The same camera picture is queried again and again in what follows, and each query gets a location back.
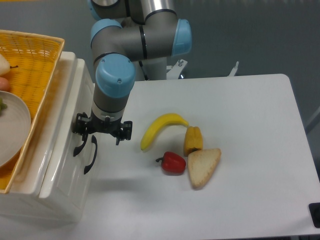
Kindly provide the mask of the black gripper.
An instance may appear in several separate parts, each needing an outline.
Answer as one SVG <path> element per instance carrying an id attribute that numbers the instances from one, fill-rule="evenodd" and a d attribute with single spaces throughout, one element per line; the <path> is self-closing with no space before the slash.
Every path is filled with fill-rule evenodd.
<path id="1" fill-rule="evenodd" d="M 81 135 L 83 143 L 80 145 L 84 147 L 87 143 L 89 134 L 103 133 L 110 134 L 116 138 L 116 145 L 121 141 L 131 140 L 133 122 L 121 122 L 124 111 L 119 112 L 103 112 L 94 110 L 91 111 L 89 117 L 85 112 L 78 113 L 72 127 L 72 132 Z"/>

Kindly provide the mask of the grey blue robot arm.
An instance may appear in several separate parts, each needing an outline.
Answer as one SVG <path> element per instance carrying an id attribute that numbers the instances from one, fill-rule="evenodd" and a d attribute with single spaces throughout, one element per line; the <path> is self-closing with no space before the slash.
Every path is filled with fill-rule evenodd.
<path id="1" fill-rule="evenodd" d="M 78 113 L 72 131 L 86 142 L 94 133 L 129 140 L 131 121 L 122 121 L 136 78 L 135 63 L 187 54 L 189 22 L 171 0 L 90 0 L 96 19 L 90 32 L 95 88 L 90 114 Z"/>

